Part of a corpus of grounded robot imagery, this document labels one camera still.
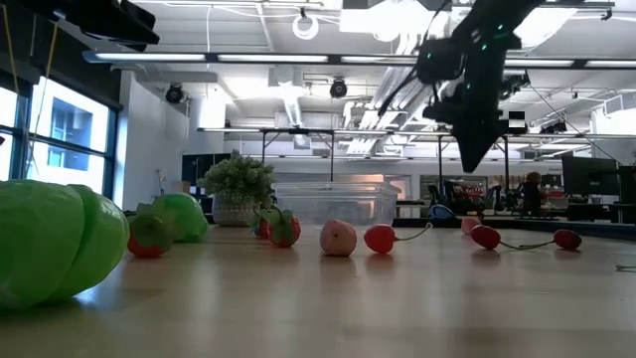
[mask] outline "clear plastic container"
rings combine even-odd
[[[380,183],[277,183],[278,207],[294,212],[303,225],[322,226],[329,219],[354,226],[390,225],[401,189]]]

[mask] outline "blue object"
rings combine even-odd
[[[432,220],[449,220],[455,219],[455,213],[447,207],[436,204],[428,208],[428,219]]]

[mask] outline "security camera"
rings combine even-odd
[[[329,94],[331,95],[331,98],[342,98],[347,95],[347,85],[345,85],[345,80],[334,79],[331,89],[329,89]]]
[[[166,91],[166,100],[168,103],[179,104],[185,98],[181,84],[170,84],[170,88]]]

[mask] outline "potted plant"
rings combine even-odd
[[[212,216],[218,225],[245,227],[254,210],[270,204],[272,172],[273,166],[234,151],[230,159],[210,168],[197,184],[207,194],[214,194]]]

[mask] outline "ceiling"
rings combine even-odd
[[[132,1],[157,18],[155,31],[161,42],[150,46],[148,51],[393,54],[398,47],[397,40],[386,43],[376,40],[371,34],[341,33],[338,25],[326,21],[319,22],[315,38],[301,40],[292,32],[292,21],[298,14],[298,10],[293,8],[264,7],[261,19],[255,7],[233,7],[229,10],[213,7],[208,10],[207,7],[149,3],[153,0]],[[532,55],[636,58],[636,42],[627,37],[636,30],[636,22],[617,19],[636,19],[636,2],[614,1],[613,19],[569,20],[553,37],[532,50]],[[342,3],[331,1],[325,5],[326,10],[315,13],[331,16],[329,19],[337,21]],[[600,18],[603,13],[581,10],[575,17]],[[106,48],[108,44],[94,44],[96,50],[111,50]],[[268,69],[269,66],[162,65],[145,71],[210,71],[219,74],[236,99],[235,106],[228,110],[228,117],[240,122],[247,117],[273,117],[277,111],[284,111],[281,99],[263,97]],[[383,81],[386,68],[305,66],[302,72],[303,80],[311,84],[311,90],[305,91],[307,96],[299,100],[302,110],[342,113],[345,101],[329,97],[331,81],[342,77],[349,87],[348,95],[373,96]],[[601,104],[599,99],[615,96],[621,90],[636,89],[636,72],[628,71],[531,71],[530,78],[541,96],[532,89],[524,89],[503,102],[502,108],[525,111],[528,122],[543,118],[554,109],[565,108],[568,119],[580,128],[587,126],[588,110]],[[572,98],[575,92],[577,99]]]

